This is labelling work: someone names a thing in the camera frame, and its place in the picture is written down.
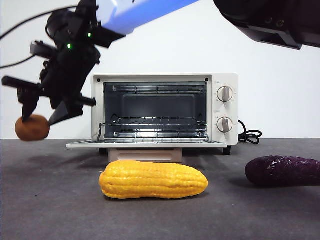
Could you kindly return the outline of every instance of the power cord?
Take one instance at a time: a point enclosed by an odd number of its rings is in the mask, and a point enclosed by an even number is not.
[[[12,64],[8,64],[8,65],[4,65],[4,66],[0,66],[0,69],[5,69],[5,68],[11,68],[11,67],[14,67],[14,66],[17,66],[19,64],[23,64],[25,63],[26,61],[29,61],[30,59],[34,58],[36,55],[32,55],[24,60],[21,60],[21,61],[18,61],[16,63],[12,63]]]
[[[77,6],[77,5],[73,5],[73,6],[67,6],[67,7],[63,7],[63,8],[57,8],[57,9],[54,9],[54,10],[51,10],[51,11],[46,11],[46,12],[43,12],[43,13],[40,13],[39,15],[36,15],[36,16],[32,16],[20,23],[18,23],[17,25],[13,26],[12,28],[10,28],[8,31],[6,31],[4,34],[2,34],[0,36],[0,41],[6,37],[8,34],[10,34],[11,32],[13,32],[14,30],[16,30],[17,28],[21,27],[22,25],[32,21],[32,20],[35,20],[37,18],[40,18],[40,17],[43,17],[45,15],[48,15],[48,14],[53,14],[54,12],[56,11],[62,11],[62,10],[67,10],[67,9],[75,9],[77,7],[80,7],[80,8],[88,8],[88,6]]]
[[[238,141],[240,143],[249,142],[251,144],[258,145],[259,142],[260,142],[259,138],[262,136],[262,132],[259,131],[259,130],[247,131],[247,128],[246,128],[245,124],[240,120],[238,120],[238,122],[242,125],[243,130],[244,130],[243,133],[238,135]]]
[[[2,34],[0,36],[0,41],[5,38],[8,34],[10,34],[11,32],[13,32],[14,30],[16,30],[17,28],[21,27],[22,25],[32,21],[32,20],[35,20],[37,18],[40,18],[40,17],[43,17],[45,15],[48,15],[48,14],[52,14],[56,11],[63,11],[63,10],[67,10],[67,9],[75,9],[75,8],[88,8],[90,6],[77,6],[77,5],[73,5],[73,6],[67,6],[67,7],[63,7],[63,8],[57,8],[57,9],[54,9],[54,10],[51,10],[51,11],[46,11],[46,12],[43,12],[43,13],[40,13],[36,16],[32,16],[18,24],[16,24],[15,26],[13,26],[12,28],[10,28],[8,31],[6,31],[4,34]],[[45,28],[45,31],[46,33],[48,34],[48,36],[50,37],[49,33],[48,33],[48,30],[47,30],[47,27]],[[32,59],[33,57],[35,57],[35,55],[32,55],[24,60],[21,60],[21,61],[18,61],[18,62],[15,62],[15,63],[12,63],[12,64],[8,64],[8,65],[4,65],[4,66],[0,66],[0,69],[5,69],[5,68],[10,68],[10,67],[14,67],[14,66],[17,66],[19,64],[23,64],[25,63],[26,61],[29,61],[30,59]]]

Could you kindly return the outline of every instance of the white wall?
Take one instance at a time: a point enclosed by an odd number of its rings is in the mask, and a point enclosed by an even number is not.
[[[2,0],[1,32],[15,23],[77,0]],[[30,42],[44,40],[46,17],[15,31],[1,42],[1,64],[29,55]],[[248,129],[265,138],[320,137],[320,48],[302,50],[257,43],[227,22],[212,0],[200,0],[148,23],[110,49],[99,48],[101,64],[93,73],[236,72],[240,76],[239,118]],[[38,82],[43,60],[1,71]],[[87,80],[83,95],[90,96]],[[16,138],[15,122],[21,116],[15,89],[1,87],[1,138]],[[41,99],[35,111],[49,118],[53,111]],[[51,139],[91,137],[91,109],[82,117],[52,126]]]

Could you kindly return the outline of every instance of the oven control knob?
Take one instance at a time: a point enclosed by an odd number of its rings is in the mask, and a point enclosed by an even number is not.
[[[232,120],[228,117],[220,118],[216,124],[217,128],[222,133],[228,133],[232,129]]]
[[[217,92],[217,97],[221,102],[229,102],[233,97],[233,91],[228,86],[221,87]]]

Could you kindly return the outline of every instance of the yellow corn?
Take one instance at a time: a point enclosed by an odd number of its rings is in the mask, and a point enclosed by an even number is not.
[[[114,199],[179,199],[201,194],[208,180],[185,165],[121,160],[106,167],[99,184],[103,194]]]

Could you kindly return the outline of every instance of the gray table surface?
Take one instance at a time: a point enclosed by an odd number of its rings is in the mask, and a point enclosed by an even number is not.
[[[178,200],[104,197],[98,177],[107,156],[67,149],[70,142],[0,142],[2,240],[320,239],[320,187],[256,188],[244,172],[267,155],[320,160],[320,139],[240,143],[231,156],[185,149],[183,163],[209,186]]]

